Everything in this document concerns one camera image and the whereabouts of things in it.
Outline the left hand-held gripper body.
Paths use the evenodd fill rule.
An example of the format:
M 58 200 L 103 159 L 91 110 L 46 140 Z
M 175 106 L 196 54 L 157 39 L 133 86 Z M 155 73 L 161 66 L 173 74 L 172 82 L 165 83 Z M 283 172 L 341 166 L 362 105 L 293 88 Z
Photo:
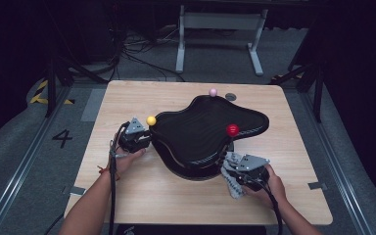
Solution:
M 135 153 L 146 147 L 146 144 L 141 140 L 144 133 L 145 127 L 134 117 L 119 128 L 117 142 L 124 151 Z

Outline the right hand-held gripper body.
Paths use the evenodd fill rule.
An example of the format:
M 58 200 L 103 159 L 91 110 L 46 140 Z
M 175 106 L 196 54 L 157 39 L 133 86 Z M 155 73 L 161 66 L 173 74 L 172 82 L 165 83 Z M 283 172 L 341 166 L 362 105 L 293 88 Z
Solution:
M 259 191 L 268 182 L 269 173 L 265 166 L 269 163 L 269 159 L 245 155 L 235 166 L 237 182 L 254 191 Z

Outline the white grey cloth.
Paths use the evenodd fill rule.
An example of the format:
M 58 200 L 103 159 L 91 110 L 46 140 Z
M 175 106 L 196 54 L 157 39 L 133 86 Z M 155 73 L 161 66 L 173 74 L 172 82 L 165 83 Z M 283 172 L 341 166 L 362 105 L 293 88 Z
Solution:
M 220 168 L 221 174 L 227 183 L 229 193 L 233 199 L 240 199 L 245 195 L 242 186 L 237 182 L 236 177 L 230 174 L 236 170 L 237 164 L 243 159 L 242 155 L 228 152 Z

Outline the black wavy tray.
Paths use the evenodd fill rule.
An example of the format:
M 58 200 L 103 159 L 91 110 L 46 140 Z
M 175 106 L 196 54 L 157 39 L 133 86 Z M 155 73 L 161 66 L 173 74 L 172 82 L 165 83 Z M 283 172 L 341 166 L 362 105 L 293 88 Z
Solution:
M 269 127 L 265 114 L 209 95 L 197 96 L 184 110 L 162 112 L 156 119 L 150 127 L 152 142 L 165 144 L 179 165 L 192 169 L 214 164 L 225 145 L 260 135 Z M 235 137 L 226 134 L 232 123 L 240 128 Z

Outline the person's left hand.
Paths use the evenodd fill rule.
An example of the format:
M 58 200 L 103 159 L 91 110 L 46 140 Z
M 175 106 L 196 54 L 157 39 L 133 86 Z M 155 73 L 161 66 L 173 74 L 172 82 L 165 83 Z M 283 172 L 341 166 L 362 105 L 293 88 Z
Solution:
M 142 157 L 146 153 L 145 149 L 140 149 L 135 153 L 130 153 L 122 149 L 118 143 L 118 135 L 116 134 L 111 145 L 111 154 L 115 167 L 116 179 L 119 179 L 132 165 L 132 163 Z

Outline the person's right hand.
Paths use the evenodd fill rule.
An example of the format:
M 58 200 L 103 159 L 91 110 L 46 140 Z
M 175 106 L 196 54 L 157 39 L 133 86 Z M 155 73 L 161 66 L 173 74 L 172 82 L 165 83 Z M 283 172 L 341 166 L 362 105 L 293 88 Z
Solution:
M 269 179 L 267 183 L 269 191 L 271 192 L 279 206 L 286 205 L 288 203 L 288 200 L 286 197 L 285 187 L 281 178 L 274 172 L 270 164 L 267 164 L 265 168 L 269 173 Z M 242 190 L 246 195 L 259 199 L 266 207 L 270 209 L 273 208 L 273 204 L 270 200 L 269 195 L 263 190 L 254 191 L 248 188 L 247 186 L 243 186 Z

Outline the red ball knob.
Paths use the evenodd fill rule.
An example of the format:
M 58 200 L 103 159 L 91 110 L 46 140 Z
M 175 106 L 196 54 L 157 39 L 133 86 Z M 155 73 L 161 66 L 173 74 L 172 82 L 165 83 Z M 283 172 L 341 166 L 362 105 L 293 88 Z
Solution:
M 237 124 L 228 124 L 226 126 L 226 134 L 230 137 L 235 137 L 239 134 L 240 128 Z

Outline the black tripod stand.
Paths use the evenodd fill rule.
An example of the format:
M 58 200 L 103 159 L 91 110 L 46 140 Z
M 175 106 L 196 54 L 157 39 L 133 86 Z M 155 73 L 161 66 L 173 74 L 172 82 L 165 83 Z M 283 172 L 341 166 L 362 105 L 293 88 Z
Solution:
M 312 110 L 315 119 L 321 122 L 320 110 L 324 81 L 324 72 L 320 64 L 308 64 L 292 69 L 284 75 L 275 75 L 269 82 L 270 85 L 280 85 L 292 78 L 301 76 L 296 89 L 301 93 L 307 93 L 311 86 L 314 86 Z
M 53 114 L 57 107 L 56 101 L 56 79 L 59 79 L 60 83 L 63 86 L 72 86 L 74 80 L 72 78 L 71 69 L 83 74 L 86 77 L 89 77 L 91 80 L 107 84 L 108 80 L 103 79 L 93 71 L 86 69 L 84 66 L 77 64 L 64 57 L 53 57 L 49 60 L 47 65 L 47 94 L 48 94 L 48 104 L 47 104 L 47 113 L 46 117 L 48 118 Z

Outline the yellow black hazard tape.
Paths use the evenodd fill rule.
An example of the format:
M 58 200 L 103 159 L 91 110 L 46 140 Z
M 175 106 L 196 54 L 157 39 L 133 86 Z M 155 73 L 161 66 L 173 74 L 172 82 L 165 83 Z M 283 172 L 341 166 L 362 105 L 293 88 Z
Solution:
M 47 98 L 41 97 L 41 95 L 42 95 L 42 93 L 43 93 L 43 91 L 44 91 L 44 89 L 46 88 L 47 85 L 48 85 L 47 79 L 43 79 L 40 82 L 40 84 L 38 85 L 38 88 L 36 89 L 34 95 L 32 96 L 32 98 L 29 101 L 30 104 L 34 104 L 34 103 L 47 104 L 48 103 Z

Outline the grey metal stand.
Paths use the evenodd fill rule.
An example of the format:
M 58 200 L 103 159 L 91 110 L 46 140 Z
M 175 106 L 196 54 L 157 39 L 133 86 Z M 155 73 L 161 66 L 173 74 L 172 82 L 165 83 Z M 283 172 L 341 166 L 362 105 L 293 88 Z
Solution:
M 186 12 L 185 7 L 180 7 L 178 32 L 179 41 L 177 48 L 175 71 L 184 71 L 185 59 L 185 30 L 192 29 L 229 29 L 253 30 L 255 38 L 247 44 L 247 49 L 252 65 L 257 76 L 263 76 L 263 69 L 259 60 L 257 48 L 264 28 L 268 11 L 262 10 L 258 14 L 228 14 L 228 13 L 194 13 Z

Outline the metal floor rail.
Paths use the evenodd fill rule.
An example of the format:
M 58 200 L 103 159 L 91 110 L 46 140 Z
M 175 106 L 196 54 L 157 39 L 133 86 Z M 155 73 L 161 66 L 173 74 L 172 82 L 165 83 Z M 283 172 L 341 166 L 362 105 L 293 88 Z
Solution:
M 29 105 L 0 130 L 0 224 L 24 184 L 43 138 L 70 91 L 69 87 L 63 87 L 55 94 L 55 108 L 48 117 L 47 106 Z
M 359 235 L 374 235 L 371 226 L 368 224 L 367 219 L 360 207 L 356 198 L 355 191 L 352 184 L 345 176 L 343 169 L 340 166 L 339 160 L 333 150 L 332 144 L 325 132 L 323 125 L 317 121 L 313 110 L 312 103 L 306 93 L 299 94 L 305 111 L 309 114 L 310 122 L 320 139 L 323 150 L 326 152 L 326 162 L 337 184 L 338 190 L 343 198 L 347 211 L 352 219 L 355 230 Z

